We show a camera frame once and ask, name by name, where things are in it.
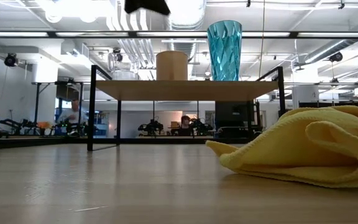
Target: man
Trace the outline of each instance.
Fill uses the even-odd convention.
[[[57,122],[61,122],[64,120],[68,120],[71,124],[78,123],[78,118],[80,117],[80,102],[78,100],[72,100],[71,101],[71,109],[64,110],[59,118],[57,119]],[[80,123],[88,122],[88,117],[85,116],[84,111],[81,111],[81,121]]]

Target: wooden shelf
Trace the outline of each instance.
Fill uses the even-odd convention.
[[[248,101],[278,88],[277,82],[96,81],[97,89],[123,101]]]

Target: wooden table surface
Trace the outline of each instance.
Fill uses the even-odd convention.
[[[1,149],[0,223],[358,223],[358,189],[233,174],[201,145]]]

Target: blue glass vase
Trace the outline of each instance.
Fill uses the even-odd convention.
[[[214,81],[238,81],[242,27],[236,21],[220,21],[208,27],[209,54]]]

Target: ceiling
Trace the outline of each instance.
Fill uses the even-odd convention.
[[[109,30],[106,25],[106,17],[103,17],[104,9],[109,4],[108,0],[93,1],[101,11],[101,17],[92,23],[82,22],[78,17],[64,17],[58,23],[49,23],[45,19],[45,11],[39,8],[36,1],[0,0],[0,30]],[[207,0],[205,17],[201,30],[206,30],[214,22],[221,20],[235,20],[242,24],[243,30],[302,30],[302,31],[349,31],[358,25],[358,1],[346,1],[344,9],[339,10],[340,0],[252,0],[250,7],[245,7],[246,1]],[[165,30],[165,18],[160,14],[147,11],[147,25],[150,30]],[[167,50],[167,44],[161,39],[152,39],[154,53]],[[285,68],[287,80],[291,80],[293,67],[289,59],[295,59],[294,55],[308,54],[330,40],[262,40],[244,39],[242,41],[242,55],[240,74],[247,80],[255,80],[259,75],[267,73],[277,65]],[[64,64],[59,69],[59,75],[86,78],[90,70],[84,65],[71,62],[62,56],[60,50],[63,40],[51,39],[0,39],[2,46],[35,46],[54,56]],[[116,39],[78,39],[75,44],[84,43],[90,49],[90,55],[94,62],[106,68],[106,54],[113,47],[120,47]],[[197,54],[193,66],[194,77],[204,77],[205,72],[210,71],[208,57],[203,52],[209,52],[207,43],[197,46]],[[318,68],[320,80],[329,81],[333,75],[358,70],[358,43],[341,51],[344,56],[342,62],[334,62],[332,70],[331,62],[320,61],[313,66]],[[358,81],[358,74],[349,77],[348,81]]]

